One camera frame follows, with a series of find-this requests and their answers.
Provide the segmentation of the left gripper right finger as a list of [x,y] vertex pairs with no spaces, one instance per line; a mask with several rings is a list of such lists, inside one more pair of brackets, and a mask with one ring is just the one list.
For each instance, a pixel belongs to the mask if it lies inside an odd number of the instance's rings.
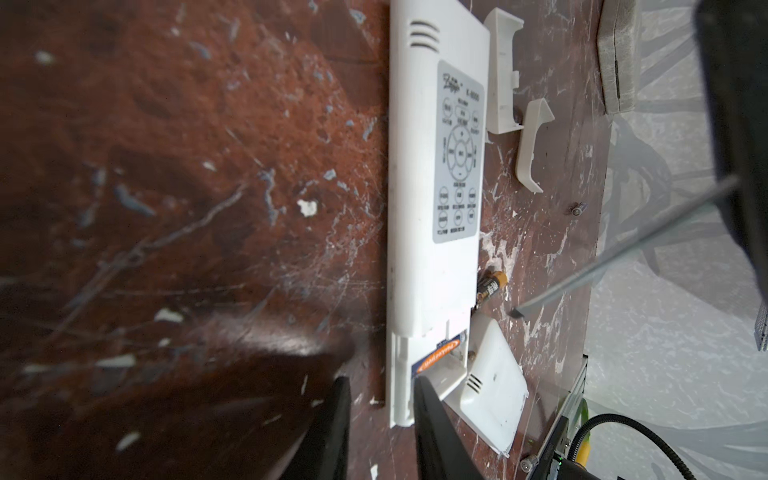
[[415,379],[413,401],[419,478],[481,480],[427,377]]

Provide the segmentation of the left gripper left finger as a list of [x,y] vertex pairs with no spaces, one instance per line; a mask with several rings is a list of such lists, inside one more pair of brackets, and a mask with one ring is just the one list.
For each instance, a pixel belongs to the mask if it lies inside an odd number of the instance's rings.
[[350,381],[336,378],[281,479],[347,478]]

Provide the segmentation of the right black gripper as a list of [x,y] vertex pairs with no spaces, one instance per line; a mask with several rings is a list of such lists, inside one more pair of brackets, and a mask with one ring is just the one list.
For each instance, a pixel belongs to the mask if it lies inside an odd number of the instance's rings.
[[694,10],[716,178],[738,179],[718,202],[767,298],[767,3],[701,1]]

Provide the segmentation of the white remote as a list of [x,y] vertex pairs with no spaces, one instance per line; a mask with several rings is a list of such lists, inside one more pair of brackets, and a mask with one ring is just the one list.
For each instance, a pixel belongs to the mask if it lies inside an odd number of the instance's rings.
[[[385,404],[393,427],[414,422],[417,377],[445,398],[467,374],[489,54],[489,30],[462,3],[392,3]],[[460,347],[412,375],[457,335]]]
[[470,323],[468,374],[447,405],[496,453],[507,457],[528,398],[523,370],[497,320],[481,313]]

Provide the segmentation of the orange handled screwdriver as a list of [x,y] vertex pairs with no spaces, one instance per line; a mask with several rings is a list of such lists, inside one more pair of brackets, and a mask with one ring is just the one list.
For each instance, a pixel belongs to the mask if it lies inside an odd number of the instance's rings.
[[649,226],[643,230],[639,230],[632,237],[603,251],[592,263],[581,267],[579,270],[550,286],[536,297],[514,307],[509,315],[513,319],[525,319],[549,302],[590,282],[596,275],[600,274],[617,261],[630,255],[635,250],[638,250],[646,244],[652,243],[659,237],[671,232],[674,228],[682,225],[695,215],[713,208],[718,202],[733,195],[738,190],[739,185],[740,180],[737,175],[731,174],[726,176],[723,180],[718,181],[712,189],[696,196],[685,205],[654,220]]

